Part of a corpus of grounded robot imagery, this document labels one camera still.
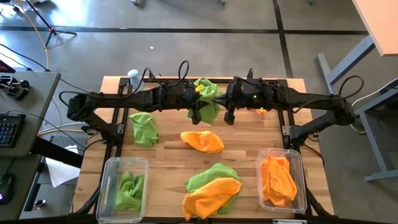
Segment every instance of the wooden tabletop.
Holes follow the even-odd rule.
[[[381,56],[398,55],[398,1],[353,0]]]
[[[116,93],[120,77],[104,77],[101,91]],[[287,79],[289,87],[305,92],[302,79]],[[155,86],[146,83],[146,87]],[[225,91],[226,84],[219,84]],[[122,157],[145,157],[149,161],[149,179],[145,217],[183,217],[182,200],[186,194],[184,183],[190,177],[203,172],[217,162],[230,166],[239,175],[242,189],[233,203],[233,210],[220,218],[292,218],[291,213],[268,212],[259,206],[257,193],[256,165],[257,152],[262,148],[282,149],[277,112],[272,110],[259,115],[254,110],[235,111],[235,124],[227,125],[224,111],[218,115],[214,124],[200,123],[193,125],[186,117],[186,110],[154,112],[151,115],[159,131],[159,142],[151,148],[142,148],[134,144],[134,131],[127,122],[123,143]],[[130,109],[129,114],[137,113]],[[113,109],[99,108],[96,114],[111,122]],[[295,114],[296,124],[305,124],[312,120],[310,110],[302,109]],[[204,154],[184,144],[180,139],[183,131],[212,131],[224,142],[224,151],[217,154]],[[318,150],[318,144],[307,141],[308,145]],[[74,209],[78,210],[90,197],[100,180],[101,166],[105,145],[93,144],[85,152],[75,195]],[[311,150],[301,148],[304,172],[308,188],[324,206],[333,213],[328,184],[322,160]]]

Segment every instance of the orange towel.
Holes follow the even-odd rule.
[[[275,159],[269,156],[261,162],[262,199],[274,205],[286,207],[293,201],[297,187],[289,174],[289,161],[285,157]]]
[[[259,109],[256,109],[256,112],[257,112],[257,114],[259,114],[259,115],[264,115],[267,111],[266,111],[266,110],[259,110]]]
[[[242,183],[232,177],[218,178],[204,185],[192,194],[187,194],[182,202],[186,221],[192,215],[207,218],[217,215],[217,210],[225,207],[231,197],[241,189]]]
[[[181,140],[193,148],[205,153],[217,153],[224,149],[224,143],[216,134],[210,131],[181,133]]]

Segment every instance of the gray floor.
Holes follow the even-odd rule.
[[[161,27],[276,29],[272,0],[228,0],[225,7],[217,0],[147,0],[137,8],[129,0],[62,1],[44,4],[40,11],[59,26],[84,27]],[[358,13],[349,0],[279,0],[284,29],[289,30],[365,30]],[[3,11],[3,26],[28,26],[21,15]],[[191,76],[231,77],[246,75],[250,67],[255,77],[286,78],[285,65],[277,34],[151,34],[151,33],[78,33],[75,38],[62,35],[50,43],[50,69],[62,78],[87,90],[98,91],[104,75],[125,75],[130,69],[142,71],[150,67],[155,74],[176,75],[182,60],[190,61]],[[323,52],[334,67],[361,39],[361,35],[286,35],[295,78],[304,78],[307,91],[327,93],[315,54]],[[1,31],[0,42],[14,50],[45,63],[45,55],[35,32]],[[29,61],[8,54],[34,69]],[[375,50],[349,72],[360,75],[366,84],[350,102],[367,95],[398,77],[398,58],[380,58]],[[348,82],[344,94],[358,87]],[[61,83],[57,93],[72,90]],[[66,108],[58,96],[54,100],[62,114]],[[322,114],[314,111],[314,116]],[[58,113],[51,105],[46,118],[58,123]],[[69,123],[63,115],[63,122]],[[350,127],[334,126],[322,132],[320,149],[325,157],[326,176],[335,213],[343,218],[397,223],[398,178],[366,183],[364,175],[378,172],[366,136]],[[397,159],[396,152],[391,152]],[[50,193],[58,197],[60,193]],[[60,200],[65,205],[69,198]]]

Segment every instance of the white paper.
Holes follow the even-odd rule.
[[[77,146],[68,146],[65,148],[68,151],[78,153]],[[79,176],[80,169],[66,165],[62,162],[53,159],[45,158],[47,167],[49,168],[51,183],[53,187],[57,187],[68,180],[72,180]]]

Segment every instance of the green cloth in container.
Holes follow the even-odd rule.
[[[199,113],[201,116],[201,121],[206,122],[208,124],[213,124],[213,121],[216,119],[218,112],[220,111],[220,106],[215,103],[213,100],[217,96],[221,96],[223,92],[220,90],[218,85],[212,83],[207,78],[200,78],[194,82],[196,86],[203,85],[203,88],[199,91],[201,97],[200,101],[204,101],[209,105],[206,105],[200,108]],[[193,111],[188,111],[188,117],[191,118],[193,115]]]
[[[122,174],[116,195],[117,211],[125,211],[130,208],[135,211],[141,209],[144,179],[145,175],[138,175],[134,178],[128,171]]]
[[[232,177],[240,181],[235,170],[222,163],[217,163],[210,167],[210,169],[189,178],[185,183],[185,188],[187,189],[188,193],[194,193],[194,191],[210,183],[211,181],[223,177]],[[220,208],[217,213],[221,215],[229,213],[232,209],[232,203],[235,201],[237,196],[238,194],[234,195],[231,200],[229,200],[225,208]]]
[[[159,140],[157,128],[149,113],[136,113],[129,116],[134,128],[134,143],[142,147],[151,147]]]

